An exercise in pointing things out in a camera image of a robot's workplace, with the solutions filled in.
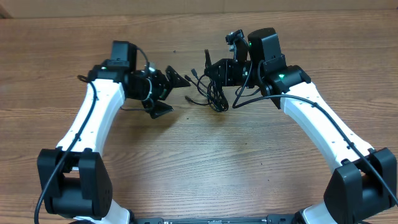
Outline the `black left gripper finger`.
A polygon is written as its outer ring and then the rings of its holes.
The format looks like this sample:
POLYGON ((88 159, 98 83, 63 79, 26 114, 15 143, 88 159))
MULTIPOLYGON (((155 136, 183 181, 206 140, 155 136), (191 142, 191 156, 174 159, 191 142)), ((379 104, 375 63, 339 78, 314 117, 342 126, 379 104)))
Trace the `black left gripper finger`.
POLYGON ((181 77, 170 65, 165 69, 166 76, 172 88, 189 87, 190 83, 184 77, 181 77))
POLYGON ((174 110, 172 106, 152 99, 142 101, 142 105, 145 111, 150 114, 152 119, 156 119, 174 110))

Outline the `black USB cable silver plug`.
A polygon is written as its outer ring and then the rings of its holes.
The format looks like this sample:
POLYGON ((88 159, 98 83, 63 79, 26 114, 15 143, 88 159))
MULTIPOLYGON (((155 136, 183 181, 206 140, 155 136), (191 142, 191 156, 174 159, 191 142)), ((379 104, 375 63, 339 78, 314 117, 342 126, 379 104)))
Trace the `black USB cable silver plug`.
POLYGON ((199 103, 191 99, 189 96, 186 96, 185 99, 193 103, 195 105, 200 105, 200 106, 209 106, 213 111, 215 112, 224 112, 228 111, 229 109, 229 104, 228 101, 223 93, 222 86, 217 84, 214 79, 209 78, 209 84, 204 84, 202 82, 202 79, 204 77, 207 77, 206 75, 202 75, 201 77, 198 76, 196 70, 193 68, 191 69, 192 75, 195 77, 196 81, 193 81, 190 77, 187 75, 185 78, 191 82, 196 88, 199 94, 201 96, 205 97, 207 100, 206 103, 199 103))

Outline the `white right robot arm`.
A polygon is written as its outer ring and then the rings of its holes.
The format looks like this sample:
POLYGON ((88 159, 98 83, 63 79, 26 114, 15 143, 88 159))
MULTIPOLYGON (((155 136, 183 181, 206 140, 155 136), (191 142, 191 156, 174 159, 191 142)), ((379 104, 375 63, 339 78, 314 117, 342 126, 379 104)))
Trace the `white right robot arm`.
POLYGON ((290 116, 320 151, 331 179, 320 203, 293 215, 267 217, 276 223, 365 223, 397 205, 397 159, 355 134, 327 105, 307 73, 288 65, 273 28, 226 36, 233 57, 205 60, 210 98, 224 100, 223 88, 257 88, 249 102, 270 99, 290 116))

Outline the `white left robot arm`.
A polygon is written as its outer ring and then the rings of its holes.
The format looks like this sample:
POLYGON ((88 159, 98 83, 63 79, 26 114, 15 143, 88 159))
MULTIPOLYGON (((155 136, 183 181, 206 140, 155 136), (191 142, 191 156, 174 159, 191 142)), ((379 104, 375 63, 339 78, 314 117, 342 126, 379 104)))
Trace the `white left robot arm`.
POLYGON ((164 72, 146 62, 137 69, 138 46, 115 40, 111 56, 78 79, 87 84, 83 104, 66 135, 54 149, 42 149, 37 169, 42 192, 34 212, 72 218, 75 223, 134 223, 131 210, 113 199, 113 185, 103 162, 110 127, 127 99, 156 119, 173 108, 164 103, 174 88, 189 82, 171 66, 164 72))

